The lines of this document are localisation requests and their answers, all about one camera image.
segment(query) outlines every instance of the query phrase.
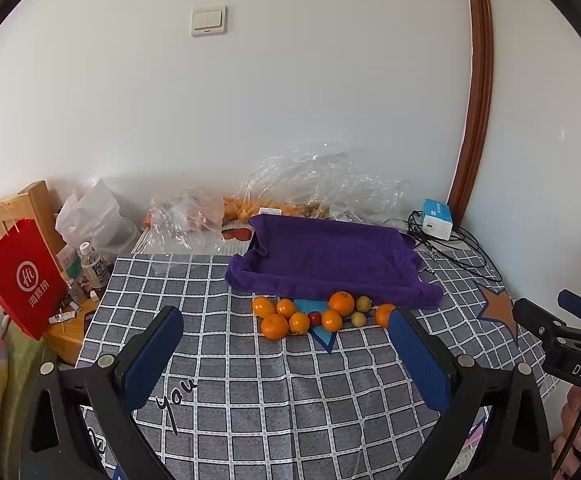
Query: food package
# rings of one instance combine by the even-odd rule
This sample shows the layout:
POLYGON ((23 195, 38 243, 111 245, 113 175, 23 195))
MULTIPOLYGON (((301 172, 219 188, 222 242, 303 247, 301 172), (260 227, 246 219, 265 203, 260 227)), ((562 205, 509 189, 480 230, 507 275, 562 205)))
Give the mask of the food package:
POLYGON ((224 198, 224 222, 246 223, 262 208, 286 216, 382 222, 398 214, 406 186, 358 170, 346 150, 324 143, 264 161, 234 196, 224 198))
POLYGON ((153 253, 216 254, 221 248, 224 200, 184 189, 167 199, 153 199, 147 246, 153 253))

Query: purple towel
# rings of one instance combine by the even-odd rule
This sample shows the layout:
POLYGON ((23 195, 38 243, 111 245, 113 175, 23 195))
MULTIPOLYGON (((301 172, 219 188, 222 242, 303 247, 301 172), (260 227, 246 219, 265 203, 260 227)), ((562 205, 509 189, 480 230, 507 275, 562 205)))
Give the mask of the purple towel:
POLYGON ((235 288, 282 298, 327 301, 339 290, 374 304, 436 308, 440 287, 422 283, 420 257, 392 228, 258 215, 251 249, 230 260, 235 288))

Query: plaid tablecloth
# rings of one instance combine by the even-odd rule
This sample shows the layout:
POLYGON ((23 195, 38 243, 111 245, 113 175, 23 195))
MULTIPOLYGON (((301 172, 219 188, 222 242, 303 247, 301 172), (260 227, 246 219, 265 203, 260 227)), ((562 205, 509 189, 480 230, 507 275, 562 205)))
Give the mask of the plaid tablecloth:
MULTIPOLYGON (((475 319, 484 301, 474 278, 421 256, 430 269, 421 278, 445 289, 440 309, 416 312, 424 327, 482 366, 527 362, 545 396, 555 380, 541 370, 539 341, 521 330, 517 347, 503 325, 475 319)), ((174 305, 184 313, 184 336, 133 415, 175 478, 395 479, 438 414, 421 400, 385 330, 372 319, 361 329, 344 325, 330 354, 310 335, 269 341, 258 334, 253 295, 223 279, 229 259, 121 256, 77 366, 116 354, 162 306, 174 305)), ((112 475, 116 461, 96 417, 90 409, 84 416, 112 475)), ((476 427, 486 416, 482 409, 476 427)))

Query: orange star pattern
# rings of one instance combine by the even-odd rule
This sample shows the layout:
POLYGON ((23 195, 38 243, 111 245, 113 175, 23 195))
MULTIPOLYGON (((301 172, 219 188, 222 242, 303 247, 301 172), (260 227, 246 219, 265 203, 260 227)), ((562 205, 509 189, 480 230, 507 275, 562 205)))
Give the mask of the orange star pattern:
POLYGON ((516 344, 519 326, 512 317, 512 300, 510 299, 508 292, 505 289, 499 292, 494 292, 477 282, 475 282, 475 285, 477 285, 477 288, 480 290, 486 301, 485 306, 477 315, 477 319, 504 323, 516 344))

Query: red fruit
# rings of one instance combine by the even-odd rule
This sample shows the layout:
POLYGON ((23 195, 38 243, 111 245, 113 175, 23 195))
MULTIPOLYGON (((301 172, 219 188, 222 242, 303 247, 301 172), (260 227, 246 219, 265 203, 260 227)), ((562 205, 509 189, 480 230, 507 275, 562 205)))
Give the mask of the red fruit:
POLYGON ((321 314, 319 314, 319 312, 317 312, 316 310, 308 314, 308 319, 310 320, 310 326, 321 325, 321 314))

